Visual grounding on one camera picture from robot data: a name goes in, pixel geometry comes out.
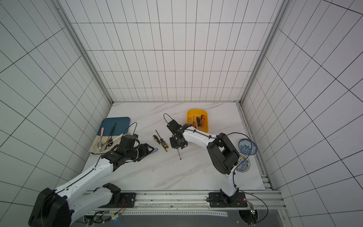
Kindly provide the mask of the black yellow dotted screwdriver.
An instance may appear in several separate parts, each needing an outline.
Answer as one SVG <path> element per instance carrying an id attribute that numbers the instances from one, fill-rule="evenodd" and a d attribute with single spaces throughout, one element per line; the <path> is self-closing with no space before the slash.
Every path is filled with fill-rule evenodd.
<path id="1" fill-rule="evenodd" d="M 162 139 L 162 137 L 159 135 L 159 133 L 157 132 L 157 130 L 156 130 L 156 133 L 157 133 L 157 135 L 158 135 L 158 137 L 159 137 L 159 139 L 160 139 L 160 142 L 164 142 L 164 140 Z"/>

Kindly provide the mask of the large black yellow screwdriver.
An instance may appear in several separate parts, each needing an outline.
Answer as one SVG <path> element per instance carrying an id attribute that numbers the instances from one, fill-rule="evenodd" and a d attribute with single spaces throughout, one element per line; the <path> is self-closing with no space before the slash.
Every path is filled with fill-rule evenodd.
<path id="1" fill-rule="evenodd" d="M 165 151 L 168 151 L 168 145 L 166 144 L 166 142 L 163 139 L 159 139 L 156 135 L 153 135 L 153 139 L 159 144 L 161 145 Z"/>

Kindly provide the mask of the short orange black screwdriver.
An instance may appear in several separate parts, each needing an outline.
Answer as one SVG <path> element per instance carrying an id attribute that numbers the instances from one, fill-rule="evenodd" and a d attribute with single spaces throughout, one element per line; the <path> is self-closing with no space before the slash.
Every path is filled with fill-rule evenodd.
<path id="1" fill-rule="evenodd" d="M 195 116 L 193 115 L 192 116 L 192 125 L 193 125 L 193 127 L 196 129 L 197 127 L 196 127 L 196 120 L 195 120 Z"/>

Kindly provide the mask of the slim black yellow-cap screwdriver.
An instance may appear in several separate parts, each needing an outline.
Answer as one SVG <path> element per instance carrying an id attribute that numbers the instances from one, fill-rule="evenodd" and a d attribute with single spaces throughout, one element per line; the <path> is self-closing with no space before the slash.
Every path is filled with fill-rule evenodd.
<path id="1" fill-rule="evenodd" d="M 200 118 L 196 117 L 196 121 L 197 121 L 198 129 L 200 130 L 200 127 L 201 127 Z"/>

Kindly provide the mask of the large orange black screwdriver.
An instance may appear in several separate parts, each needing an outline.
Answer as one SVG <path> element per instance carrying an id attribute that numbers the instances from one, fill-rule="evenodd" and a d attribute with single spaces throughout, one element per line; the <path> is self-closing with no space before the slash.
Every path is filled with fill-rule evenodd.
<path id="1" fill-rule="evenodd" d="M 200 117 L 200 129 L 203 130 L 203 127 L 204 127 L 204 122 L 205 122 L 205 116 L 202 115 Z"/>

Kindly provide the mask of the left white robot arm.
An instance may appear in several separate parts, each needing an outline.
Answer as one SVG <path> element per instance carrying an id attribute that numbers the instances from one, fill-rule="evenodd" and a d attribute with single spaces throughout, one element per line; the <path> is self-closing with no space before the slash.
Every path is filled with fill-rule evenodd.
<path id="1" fill-rule="evenodd" d="M 35 202 L 28 224 L 31 227 L 68 227 L 80 217 L 99 207 L 124 208 L 121 189 L 106 183 L 91 194 L 85 192 L 95 183 L 129 162 L 139 162 L 157 151 L 140 143 L 138 135 L 120 135 L 119 144 L 102 154 L 85 172 L 55 188 L 42 190 Z"/>

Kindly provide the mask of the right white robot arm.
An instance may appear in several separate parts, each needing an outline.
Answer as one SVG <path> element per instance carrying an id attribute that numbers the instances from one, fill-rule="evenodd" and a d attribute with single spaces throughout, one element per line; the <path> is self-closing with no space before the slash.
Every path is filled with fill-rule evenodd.
<path id="1" fill-rule="evenodd" d="M 226 183 L 221 186 L 220 193 L 216 200 L 209 199 L 210 202 L 222 203 L 230 207 L 233 202 L 237 201 L 238 188 L 233 182 L 235 174 L 233 173 L 239 166 L 238 160 L 240 153 L 237 151 L 229 137 L 220 133 L 219 135 L 211 135 L 195 129 L 192 125 L 177 124 L 172 126 L 167 125 L 171 131 L 172 137 L 170 144 L 172 148 L 183 149 L 189 143 L 194 143 L 202 148 L 205 148 L 210 156 L 215 169 L 225 176 Z"/>

